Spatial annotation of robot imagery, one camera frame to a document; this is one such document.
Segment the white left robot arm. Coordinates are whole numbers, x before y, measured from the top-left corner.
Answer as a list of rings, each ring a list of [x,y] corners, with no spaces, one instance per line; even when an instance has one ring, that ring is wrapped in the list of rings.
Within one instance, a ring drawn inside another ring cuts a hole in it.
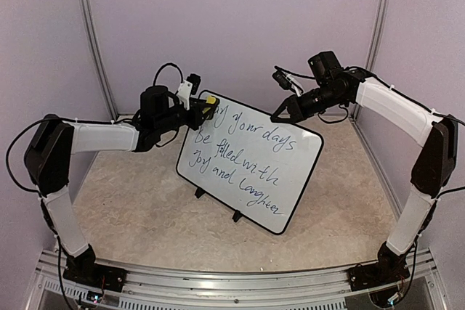
[[[77,258],[72,270],[88,285],[101,278],[101,267],[86,255],[91,247],[74,214],[69,194],[72,155],[81,152],[148,152],[162,147],[161,137],[183,126],[194,131],[213,118],[219,100],[193,97],[196,88],[182,83],[176,93],[155,85],[141,93],[139,110],[128,121],[79,121],[48,114],[39,121],[25,153],[25,167],[62,249]]]

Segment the white whiteboard with black frame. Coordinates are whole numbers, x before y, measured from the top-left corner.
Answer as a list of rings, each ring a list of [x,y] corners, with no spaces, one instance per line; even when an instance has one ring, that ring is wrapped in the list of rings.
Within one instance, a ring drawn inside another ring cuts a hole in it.
[[[220,94],[214,117],[188,130],[176,171],[274,235],[283,234],[315,170],[324,138]]]

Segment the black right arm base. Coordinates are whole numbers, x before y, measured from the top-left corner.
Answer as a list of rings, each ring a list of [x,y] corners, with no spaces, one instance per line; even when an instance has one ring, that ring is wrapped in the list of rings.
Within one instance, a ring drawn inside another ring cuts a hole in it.
[[[368,290],[368,296],[374,306],[378,309],[393,309],[404,299],[413,284],[416,254],[416,242],[399,256],[384,243],[376,261],[348,268],[350,290]]]

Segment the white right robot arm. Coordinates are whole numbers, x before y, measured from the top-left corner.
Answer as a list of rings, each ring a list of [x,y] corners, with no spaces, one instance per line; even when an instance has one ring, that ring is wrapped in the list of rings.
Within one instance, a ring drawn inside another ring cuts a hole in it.
[[[279,124],[297,124],[327,109],[356,105],[395,127],[417,147],[410,172],[409,193],[383,250],[393,256],[406,254],[431,221],[457,164],[458,126],[461,121],[416,101],[360,66],[342,66],[332,51],[308,60],[309,79],[317,86],[303,91],[298,73],[274,67],[273,79],[291,92],[272,113]]]

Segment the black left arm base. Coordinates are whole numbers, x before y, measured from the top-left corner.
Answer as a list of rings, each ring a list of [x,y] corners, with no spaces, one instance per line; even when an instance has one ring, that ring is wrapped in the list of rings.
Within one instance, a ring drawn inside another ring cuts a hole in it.
[[[121,293],[125,285],[127,270],[99,264],[91,245],[78,256],[72,256],[67,250],[66,266],[63,276],[66,280],[76,282],[94,288],[99,288],[102,293],[106,290]]]

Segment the yellow black whiteboard eraser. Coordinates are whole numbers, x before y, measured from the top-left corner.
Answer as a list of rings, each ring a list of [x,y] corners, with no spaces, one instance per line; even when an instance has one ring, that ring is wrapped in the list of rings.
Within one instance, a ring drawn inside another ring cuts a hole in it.
[[[207,96],[206,101],[208,102],[208,104],[204,107],[215,107],[215,111],[217,110],[217,107],[219,105],[219,99],[217,97]]]

